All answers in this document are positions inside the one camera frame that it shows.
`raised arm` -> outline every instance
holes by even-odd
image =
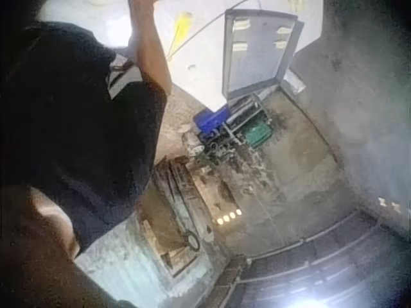
[[[162,87],[167,96],[171,94],[171,77],[166,57],[154,23],[153,0],[129,0],[133,27],[132,40],[136,40],[137,65],[152,80]]]

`person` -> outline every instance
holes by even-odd
[[[73,259],[134,211],[171,92],[153,0],[129,4],[131,60],[72,24],[33,22],[8,41],[0,292],[16,307],[118,305]]]

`man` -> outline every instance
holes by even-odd
[[[8,42],[0,292],[16,307],[116,307],[71,260],[134,210],[171,92],[153,1],[131,0],[130,14],[134,62],[71,24]]]

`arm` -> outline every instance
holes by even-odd
[[[132,39],[138,40],[134,51],[137,65],[169,96],[172,83],[166,57],[155,28],[153,0],[130,0],[129,3],[133,27]]]

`black t-shirt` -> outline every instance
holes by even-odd
[[[1,185],[29,185],[70,217],[81,249],[134,210],[166,95],[72,24],[39,23],[1,82]]]

